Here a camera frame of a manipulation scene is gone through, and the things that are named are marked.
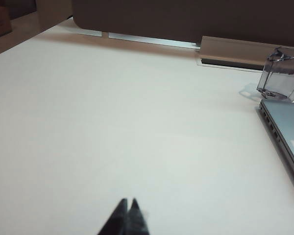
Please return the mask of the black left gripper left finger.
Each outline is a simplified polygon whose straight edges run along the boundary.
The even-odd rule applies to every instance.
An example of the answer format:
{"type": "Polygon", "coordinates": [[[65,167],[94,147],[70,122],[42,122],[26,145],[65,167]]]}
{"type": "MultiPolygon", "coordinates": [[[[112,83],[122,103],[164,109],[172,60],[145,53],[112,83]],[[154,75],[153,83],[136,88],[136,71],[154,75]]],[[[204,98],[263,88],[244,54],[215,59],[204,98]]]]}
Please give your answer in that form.
{"type": "Polygon", "coordinates": [[[123,198],[115,207],[98,235],[124,235],[126,234],[127,199],[123,198]]]}

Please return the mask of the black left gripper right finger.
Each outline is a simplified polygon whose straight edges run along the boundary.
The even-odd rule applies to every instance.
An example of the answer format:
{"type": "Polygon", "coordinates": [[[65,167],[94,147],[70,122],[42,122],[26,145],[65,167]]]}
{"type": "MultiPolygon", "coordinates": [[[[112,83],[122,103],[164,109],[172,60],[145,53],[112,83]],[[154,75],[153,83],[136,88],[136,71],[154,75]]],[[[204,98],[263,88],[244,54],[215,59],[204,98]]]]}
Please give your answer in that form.
{"type": "Polygon", "coordinates": [[[131,208],[128,211],[128,234],[149,235],[147,223],[135,198],[132,200],[131,208]]]}

